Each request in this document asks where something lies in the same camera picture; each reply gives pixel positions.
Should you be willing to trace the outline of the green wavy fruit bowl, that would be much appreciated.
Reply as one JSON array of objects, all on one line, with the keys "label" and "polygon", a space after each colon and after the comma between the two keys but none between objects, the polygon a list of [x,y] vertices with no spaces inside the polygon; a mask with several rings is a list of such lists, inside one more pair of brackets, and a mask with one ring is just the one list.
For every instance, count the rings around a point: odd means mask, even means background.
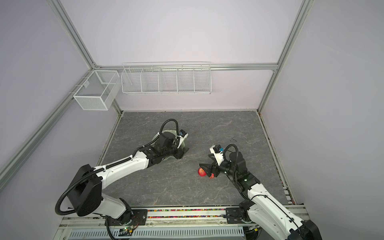
[{"label": "green wavy fruit bowl", "polygon": [[[162,130],[161,133],[156,135],[153,138],[153,143],[150,144],[150,149],[154,151],[155,153],[155,159],[153,160],[154,163],[160,163],[163,158],[163,150],[165,148],[170,148],[170,147],[177,147],[179,145],[179,138],[177,135],[179,134],[180,130]],[[186,146],[186,140],[184,144],[182,145],[184,152],[186,153],[189,148]]]}]

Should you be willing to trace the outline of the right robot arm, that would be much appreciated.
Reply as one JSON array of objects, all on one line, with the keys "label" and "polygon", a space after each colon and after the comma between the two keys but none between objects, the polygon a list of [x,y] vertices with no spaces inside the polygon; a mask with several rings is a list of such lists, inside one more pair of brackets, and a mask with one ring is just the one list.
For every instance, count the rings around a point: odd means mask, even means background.
[{"label": "right robot arm", "polygon": [[321,240],[317,225],[303,220],[284,207],[270,194],[261,181],[247,168],[246,161],[235,144],[226,148],[210,147],[211,164],[200,164],[208,177],[225,174],[244,198],[239,204],[244,222],[259,225],[275,240]]}]

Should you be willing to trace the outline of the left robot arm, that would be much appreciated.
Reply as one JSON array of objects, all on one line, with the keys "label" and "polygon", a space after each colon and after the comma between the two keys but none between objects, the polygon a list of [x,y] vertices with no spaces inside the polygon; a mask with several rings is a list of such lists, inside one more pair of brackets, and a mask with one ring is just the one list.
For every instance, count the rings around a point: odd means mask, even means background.
[{"label": "left robot arm", "polygon": [[76,214],[79,217],[96,214],[113,219],[119,225],[130,224],[134,218],[130,205],[122,198],[104,194],[103,190],[121,178],[169,158],[181,159],[189,150],[185,146],[187,137],[188,133],[179,128],[177,120],[168,119],[149,143],[136,148],[130,156],[106,165],[80,167],[59,197],[55,213],[59,216]]}]

